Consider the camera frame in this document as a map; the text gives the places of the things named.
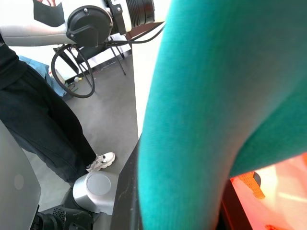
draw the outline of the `tripod leg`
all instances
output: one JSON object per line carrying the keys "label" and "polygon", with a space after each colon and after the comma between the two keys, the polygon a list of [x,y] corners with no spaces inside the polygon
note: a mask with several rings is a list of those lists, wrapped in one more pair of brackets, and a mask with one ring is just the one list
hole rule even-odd
{"label": "tripod leg", "polygon": [[117,62],[119,63],[119,66],[120,66],[121,70],[123,71],[124,75],[126,75],[126,72],[125,72],[125,70],[124,70],[123,66],[121,65],[121,63],[120,63],[119,59],[117,58],[116,53],[114,52],[114,50],[113,50],[113,48],[112,48],[112,47],[111,47],[111,50],[112,50],[112,53],[114,54],[114,56],[115,56],[115,58],[116,58]]}
{"label": "tripod leg", "polygon": [[120,53],[120,55],[121,55],[121,57],[123,58],[123,59],[125,59],[125,55],[124,54],[122,54],[121,52],[120,52],[120,50],[119,50],[119,48],[116,46],[116,49],[117,49],[117,51]]}

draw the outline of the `white sneaker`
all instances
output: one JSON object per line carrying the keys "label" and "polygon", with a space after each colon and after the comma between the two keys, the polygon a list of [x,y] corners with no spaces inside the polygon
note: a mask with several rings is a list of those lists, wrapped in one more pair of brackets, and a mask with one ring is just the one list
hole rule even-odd
{"label": "white sneaker", "polygon": [[108,152],[101,156],[97,156],[96,159],[86,167],[86,170],[90,173],[91,171],[98,171],[100,169],[105,169],[110,166],[115,161],[115,154],[113,152]]}

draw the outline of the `teal sweater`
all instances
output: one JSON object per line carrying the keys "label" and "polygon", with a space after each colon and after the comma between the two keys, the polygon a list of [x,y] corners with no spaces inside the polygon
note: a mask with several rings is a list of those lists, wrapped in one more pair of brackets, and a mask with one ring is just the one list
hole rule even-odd
{"label": "teal sweater", "polygon": [[207,230],[230,176],[307,150],[307,1],[173,0],[144,121],[145,230]]}

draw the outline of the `concrete floor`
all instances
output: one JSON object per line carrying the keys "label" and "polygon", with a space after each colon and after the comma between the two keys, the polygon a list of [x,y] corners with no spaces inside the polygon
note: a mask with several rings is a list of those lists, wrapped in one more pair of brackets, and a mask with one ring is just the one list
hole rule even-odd
{"label": "concrete floor", "polygon": [[[66,103],[83,126],[83,132],[98,155],[114,152],[117,159],[105,171],[120,173],[138,141],[132,56],[94,74],[96,90],[87,99],[71,98]],[[40,182],[40,210],[59,205],[69,185],[61,180],[34,154],[26,153]],[[110,223],[102,215],[97,222]]]}

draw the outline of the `black cable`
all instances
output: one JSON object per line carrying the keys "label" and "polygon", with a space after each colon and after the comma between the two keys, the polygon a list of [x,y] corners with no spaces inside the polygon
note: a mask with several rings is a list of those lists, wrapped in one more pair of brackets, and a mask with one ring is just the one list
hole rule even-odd
{"label": "black cable", "polygon": [[86,68],[82,65],[82,63],[78,63],[78,62],[77,62],[77,58],[76,58],[75,55],[72,53],[71,47],[67,48],[67,50],[68,50],[68,52],[70,52],[70,54],[72,55],[73,59],[74,59],[75,62],[77,63],[77,65],[78,65],[79,69],[81,70],[82,75],[85,77],[87,83],[88,83],[91,87],[93,87],[92,84],[90,83],[90,81],[88,80],[86,74],[83,72],[81,66],[83,67],[83,69],[84,69],[85,71],[86,71]]}
{"label": "black cable", "polygon": [[[163,31],[164,27],[165,27],[165,25],[154,36],[152,36],[151,38],[144,40],[144,41],[134,41],[133,39],[129,40],[129,41],[108,41],[108,42],[106,42],[106,46],[111,47],[111,46],[122,46],[122,45],[126,45],[126,44],[142,44],[142,43],[150,42],[150,41],[154,40],[156,37],[158,37],[158,35]],[[137,37],[137,39],[146,35],[146,34],[148,34],[149,32],[147,31],[147,32],[141,34],[140,36]]]}
{"label": "black cable", "polygon": [[[89,72],[89,75],[91,76],[91,79],[92,79],[92,90],[89,94],[87,95],[79,95],[77,93],[74,93],[72,91],[70,91],[61,81],[60,79],[58,78],[57,76],[57,73],[56,73],[56,70],[55,70],[55,63],[56,63],[56,60],[58,58],[58,56],[63,53],[66,49],[69,50],[71,47],[75,47],[76,50],[78,51],[78,53],[80,54],[81,58],[83,59],[83,61],[85,62],[87,68],[88,68],[88,72]],[[93,76],[93,72],[92,72],[92,69],[91,69],[91,66],[90,64],[88,63],[88,61],[86,60],[86,58],[84,57],[83,53],[80,51],[80,49],[78,47],[76,47],[75,45],[65,45],[65,46],[62,46],[56,53],[55,55],[53,56],[52,58],[52,61],[51,61],[51,72],[52,72],[52,75],[54,77],[54,79],[56,80],[56,82],[62,87],[63,90],[65,90],[67,93],[69,93],[70,95],[74,96],[74,97],[79,97],[79,98],[88,98],[90,96],[93,95],[93,93],[95,92],[95,81],[94,81],[94,76]]]}
{"label": "black cable", "polygon": [[131,41],[135,41],[138,40],[139,38],[143,37],[144,35],[150,33],[151,31],[155,30],[156,28],[158,28],[160,25],[162,25],[162,23],[157,23],[157,25],[155,25],[153,28],[151,28],[150,30],[145,31],[144,33],[134,37],[131,39]]}

